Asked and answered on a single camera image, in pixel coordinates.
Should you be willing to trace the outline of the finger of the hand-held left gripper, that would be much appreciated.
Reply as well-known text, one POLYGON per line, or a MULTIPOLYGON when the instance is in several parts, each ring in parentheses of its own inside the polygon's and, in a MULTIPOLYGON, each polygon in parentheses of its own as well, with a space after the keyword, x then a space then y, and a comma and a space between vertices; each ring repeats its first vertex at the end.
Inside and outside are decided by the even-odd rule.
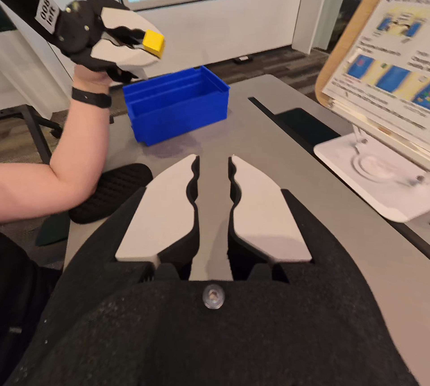
POLYGON ((141 41, 148 31, 162 34, 154 24, 130 10, 103 7, 100 17, 104 31, 121 41, 141 41))
POLYGON ((117 67, 146 67, 160 59, 143 50, 142 41, 102 37, 91 49, 94 59, 114 63, 117 67))

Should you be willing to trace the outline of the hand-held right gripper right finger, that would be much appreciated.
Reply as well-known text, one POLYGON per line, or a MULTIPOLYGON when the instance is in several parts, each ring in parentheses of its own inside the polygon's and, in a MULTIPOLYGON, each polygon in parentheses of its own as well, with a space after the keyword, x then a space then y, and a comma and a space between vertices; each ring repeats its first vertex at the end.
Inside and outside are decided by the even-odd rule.
POLYGON ((255 264, 307 263, 312 255, 281 187, 250 163, 228 159, 230 198, 228 259, 233 271, 255 264))

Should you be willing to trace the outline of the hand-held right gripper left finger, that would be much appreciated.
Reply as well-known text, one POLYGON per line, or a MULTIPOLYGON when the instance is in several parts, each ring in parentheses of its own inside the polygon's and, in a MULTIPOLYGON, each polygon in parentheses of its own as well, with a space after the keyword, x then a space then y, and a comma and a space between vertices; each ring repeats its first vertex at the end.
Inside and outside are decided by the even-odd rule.
POLYGON ((200 246, 199 176, 200 157, 190 154, 148 184, 116 251, 117 261, 179 268, 192 262, 200 246))

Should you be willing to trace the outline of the yellow wooden cube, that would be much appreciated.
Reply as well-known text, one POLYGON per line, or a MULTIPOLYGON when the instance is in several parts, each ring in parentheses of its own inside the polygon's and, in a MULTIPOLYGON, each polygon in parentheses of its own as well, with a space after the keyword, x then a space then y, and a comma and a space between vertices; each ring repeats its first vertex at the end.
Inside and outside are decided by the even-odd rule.
POLYGON ((142 47, 147 53, 161 59, 164 53, 165 44, 165 38, 162 34, 150 29, 145 31, 142 40, 142 47))

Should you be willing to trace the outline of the blue plastic bin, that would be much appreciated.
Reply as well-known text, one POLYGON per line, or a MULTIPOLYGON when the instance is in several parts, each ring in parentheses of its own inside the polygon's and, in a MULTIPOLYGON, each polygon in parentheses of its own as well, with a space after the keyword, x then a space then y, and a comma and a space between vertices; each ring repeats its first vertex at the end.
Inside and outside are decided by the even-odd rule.
POLYGON ((205 66, 123 87, 135 140, 146 146, 225 120, 229 92, 229 85, 205 66))

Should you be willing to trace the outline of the person's left forearm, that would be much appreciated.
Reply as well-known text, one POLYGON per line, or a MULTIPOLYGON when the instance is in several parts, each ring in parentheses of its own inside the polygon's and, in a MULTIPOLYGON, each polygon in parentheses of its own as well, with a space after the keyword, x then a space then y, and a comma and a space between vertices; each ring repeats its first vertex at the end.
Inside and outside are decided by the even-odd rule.
POLYGON ((2 163, 0 222, 67 211, 93 192, 107 157, 109 109, 71 101, 50 163, 2 163))

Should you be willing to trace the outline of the person's left hand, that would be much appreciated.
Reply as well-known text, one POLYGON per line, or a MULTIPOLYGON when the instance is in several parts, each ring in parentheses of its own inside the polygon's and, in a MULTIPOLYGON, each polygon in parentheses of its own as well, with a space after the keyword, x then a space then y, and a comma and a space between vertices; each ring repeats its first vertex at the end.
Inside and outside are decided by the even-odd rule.
POLYGON ((81 91, 108 94, 113 80, 106 72, 93 72, 82 65, 75 65, 72 87, 81 91))

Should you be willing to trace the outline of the black wristwatch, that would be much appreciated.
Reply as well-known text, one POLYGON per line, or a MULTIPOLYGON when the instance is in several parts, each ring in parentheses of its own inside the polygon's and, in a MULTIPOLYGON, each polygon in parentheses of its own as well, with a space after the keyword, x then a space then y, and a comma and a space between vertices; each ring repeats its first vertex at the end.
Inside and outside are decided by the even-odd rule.
POLYGON ((78 102, 96 106, 100 109, 109 109, 112 105, 112 98, 105 93, 92 93, 72 87, 71 97, 78 102))

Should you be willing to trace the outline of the black desk panel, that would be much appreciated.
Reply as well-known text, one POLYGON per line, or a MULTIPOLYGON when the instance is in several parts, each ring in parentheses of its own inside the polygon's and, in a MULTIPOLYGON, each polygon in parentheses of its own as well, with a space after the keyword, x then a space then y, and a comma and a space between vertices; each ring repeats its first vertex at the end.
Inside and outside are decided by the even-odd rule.
POLYGON ((275 115, 276 121, 300 146, 310 153, 314 147, 341 135, 301 108, 275 115))

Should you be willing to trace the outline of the grey chair base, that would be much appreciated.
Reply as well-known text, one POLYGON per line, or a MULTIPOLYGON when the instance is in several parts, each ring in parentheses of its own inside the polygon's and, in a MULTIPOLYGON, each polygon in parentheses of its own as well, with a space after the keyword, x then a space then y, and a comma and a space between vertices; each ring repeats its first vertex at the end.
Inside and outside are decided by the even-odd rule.
POLYGON ((44 164, 49 164, 52 153, 41 127, 43 126, 51 129, 51 135, 56 139, 61 138, 63 128, 58 123, 43 118, 33 106, 28 104, 1 109, 0 119, 5 120, 8 118, 18 118, 25 121, 42 162, 44 164))

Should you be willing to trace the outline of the person's dark clothing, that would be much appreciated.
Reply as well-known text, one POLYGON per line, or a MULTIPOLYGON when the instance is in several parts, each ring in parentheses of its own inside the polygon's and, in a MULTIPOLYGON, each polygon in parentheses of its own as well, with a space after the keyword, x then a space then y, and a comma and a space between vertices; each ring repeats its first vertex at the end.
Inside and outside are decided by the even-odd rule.
POLYGON ((41 267, 0 234, 0 384, 31 342, 62 271, 41 267))

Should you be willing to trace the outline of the illustrated instruction sheet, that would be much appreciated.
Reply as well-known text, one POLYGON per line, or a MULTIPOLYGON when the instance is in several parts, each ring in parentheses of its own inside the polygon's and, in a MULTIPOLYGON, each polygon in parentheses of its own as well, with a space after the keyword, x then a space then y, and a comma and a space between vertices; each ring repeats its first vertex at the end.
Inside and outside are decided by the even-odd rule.
POLYGON ((362 0, 324 67, 322 95, 429 150, 430 0, 362 0))

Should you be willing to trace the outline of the dark low cabinet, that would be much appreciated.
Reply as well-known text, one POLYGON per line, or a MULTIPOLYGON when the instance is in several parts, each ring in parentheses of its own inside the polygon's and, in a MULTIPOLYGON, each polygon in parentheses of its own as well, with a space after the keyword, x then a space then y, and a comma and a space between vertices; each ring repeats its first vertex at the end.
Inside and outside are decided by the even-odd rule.
POLYGON ((330 36, 327 52, 331 53, 356 12, 361 0, 343 0, 333 31, 330 36))

